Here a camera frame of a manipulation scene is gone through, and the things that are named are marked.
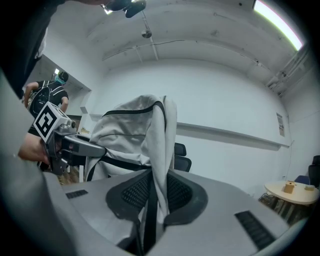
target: camera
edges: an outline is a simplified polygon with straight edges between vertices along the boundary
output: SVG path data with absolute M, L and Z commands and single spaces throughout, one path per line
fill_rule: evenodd
M 125 12 L 126 18 L 131 18 L 135 16 L 137 13 L 143 11 L 146 8 L 147 2 L 146 0 L 116 0 L 110 1 L 106 5 L 101 5 L 102 8 L 107 11 L 120 11 L 123 10 Z

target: fluorescent light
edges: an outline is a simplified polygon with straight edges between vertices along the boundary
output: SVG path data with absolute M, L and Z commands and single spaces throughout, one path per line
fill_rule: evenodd
M 266 6 L 259 0 L 255 2 L 254 10 L 263 15 L 270 22 L 272 22 L 289 39 L 294 48 L 297 51 L 300 50 L 300 48 L 302 47 L 301 41 L 293 32 L 293 30 L 288 26 L 288 24 L 278 14 L 276 14 L 273 10 L 271 10 L 268 6 Z
M 106 15 L 109 15 L 110 13 L 112 13 L 112 12 L 113 12 L 112 10 L 107 10 L 106 8 L 103 8 L 103 9 L 104 9 L 104 11 L 105 11 Z

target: table leg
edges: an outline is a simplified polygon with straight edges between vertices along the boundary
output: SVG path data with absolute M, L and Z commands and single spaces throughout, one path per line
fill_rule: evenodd
M 283 212 L 282 212 L 282 214 L 281 214 L 281 217 L 285 219 L 285 218 L 286 218 L 286 215 L 288 214 L 289 209 L 290 209 L 290 207 L 291 207 L 291 203 L 286 202 L 286 201 L 284 201 L 283 203 L 285 204 L 285 207 L 284 207 L 284 209 L 283 209 Z
M 84 182 L 84 166 L 79 166 L 79 182 Z
M 289 225 L 292 224 L 292 222 L 294 221 L 294 219 L 299 211 L 299 207 L 297 205 L 295 205 L 295 204 L 292 204 L 292 205 L 293 205 L 293 210 L 292 210 L 292 212 L 288 218 L 288 221 L 287 221 Z
M 278 201 L 279 201 L 279 198 L 275 196 L 274 199 L 273 199 L 273 202 L 271 204 L 271 209 L 272 210 L 274 210 L 276 208 Z
M 277 214 L 280 215 L 280 213 L 281 213 L 282 209 L 284 208 L 285 204 L 286 204 L 286 201 L 282 200 L 281 207 L 280 207 L 280 209 L 278 209 L 278 211 L 276 212 Z

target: wooden table top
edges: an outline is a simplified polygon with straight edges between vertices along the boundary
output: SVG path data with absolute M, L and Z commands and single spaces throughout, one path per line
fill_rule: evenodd
M 319 190 L 314 188 L 313 191 L 305 190 L 306 184 L 295 182 L 293 192 L 285 193 L 285 181 L 273 181 L 264 185 L 265 189 L 282 200 L 298 205 L 311 205 L 319 198 Z

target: cardboard box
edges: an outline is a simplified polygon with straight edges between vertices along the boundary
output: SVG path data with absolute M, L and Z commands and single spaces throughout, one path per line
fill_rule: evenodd
M 285 182 L 285 187 L 284 187 L 284 192 L 285 193 L 289 193 L 292 194 L 292 192 L 294 191 L 295 188 L 295 182 L 294 181 L 286 181 Z

